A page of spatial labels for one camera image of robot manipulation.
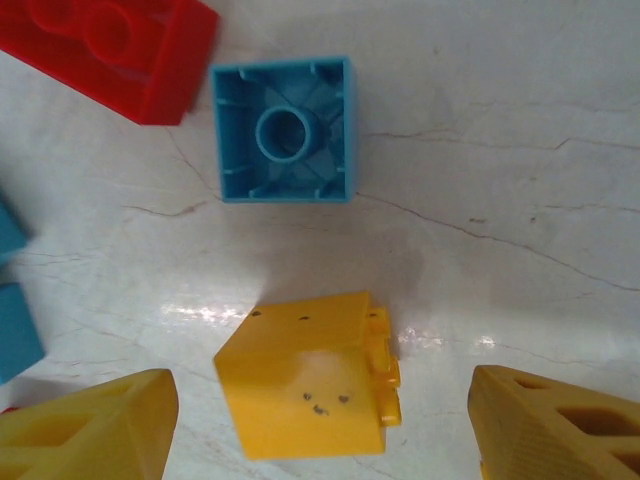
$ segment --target blue block underside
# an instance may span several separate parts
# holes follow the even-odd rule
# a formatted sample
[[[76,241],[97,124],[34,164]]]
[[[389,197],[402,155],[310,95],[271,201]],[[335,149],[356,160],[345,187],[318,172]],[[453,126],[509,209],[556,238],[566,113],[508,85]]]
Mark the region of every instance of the blue block underside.
[[[355,193],[355,78],[348,58],[212,69],[220,176],[227,202],[344,203]],[[255,138],[274,106],[313,112],[323,147],[306,161],[270,161]]]
[[[0,385],[43,358],[44,349],[20,286],[1,286]]]

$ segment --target red toy block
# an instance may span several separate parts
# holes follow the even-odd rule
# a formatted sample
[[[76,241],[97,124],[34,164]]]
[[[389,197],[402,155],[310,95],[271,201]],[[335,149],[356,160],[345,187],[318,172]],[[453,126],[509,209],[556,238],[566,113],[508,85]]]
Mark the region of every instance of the red toy block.
[[[0,0],[0,50],[142,125],[178,125],[218,14],[198,0]]]

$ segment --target marble surface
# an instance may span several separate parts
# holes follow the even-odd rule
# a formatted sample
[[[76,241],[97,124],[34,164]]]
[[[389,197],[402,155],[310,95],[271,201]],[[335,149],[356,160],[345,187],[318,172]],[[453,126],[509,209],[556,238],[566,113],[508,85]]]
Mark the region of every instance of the marble surface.
[[[27,405],[171,368],[165,479],[479,479],[473,367],[640,401],[637,0],[210,0],[216,62],[347,54],[347,206],[219,201],[206,88],[140,128],[0,54],[0,184],[34,237],[21,281],[46,360]],[[371,290],[392,312],[405,425],[378,457],[249,463],[211,358],[262,301]]]

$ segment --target building block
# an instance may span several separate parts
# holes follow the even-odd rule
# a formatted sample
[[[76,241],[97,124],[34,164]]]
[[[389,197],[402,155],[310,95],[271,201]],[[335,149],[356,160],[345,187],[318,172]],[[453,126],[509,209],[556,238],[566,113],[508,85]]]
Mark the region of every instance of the building block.
[[[212,67],[226,202],[344,203],[355,193],[348,58]]]
[[[43,358],[44,349],[20,286],[0,286],[0,385]]]
[[[15,217],[0,201],[0,267],[26,244],[27,237],[20,229]]]
[[[401,423],[390,335],[366,292],[256,307],[214,359],[246,456],[383,453]]]
[[[136,123],[177,125],[218,20],[198,0],[3,0],[0,50]]]
[[[3,480],[160,480],[178,418],[169,370],[0,416]]]
[[[479,366],[469,416],[485,480],[638,480],[640,404]]]

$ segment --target blue toy block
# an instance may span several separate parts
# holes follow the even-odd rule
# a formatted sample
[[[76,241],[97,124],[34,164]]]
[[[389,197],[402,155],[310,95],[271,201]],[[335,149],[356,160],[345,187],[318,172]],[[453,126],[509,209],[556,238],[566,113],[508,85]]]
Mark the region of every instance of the blue toy block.
[[[0,201],[0,267],[26,244],[26,236],[9,210]]]
[[[345,203],[355,193],[355,73],[345,57],[211,70],[225,202]]]
[[[20,286],[0,286],[0,385],[43,358],[44,349]]]

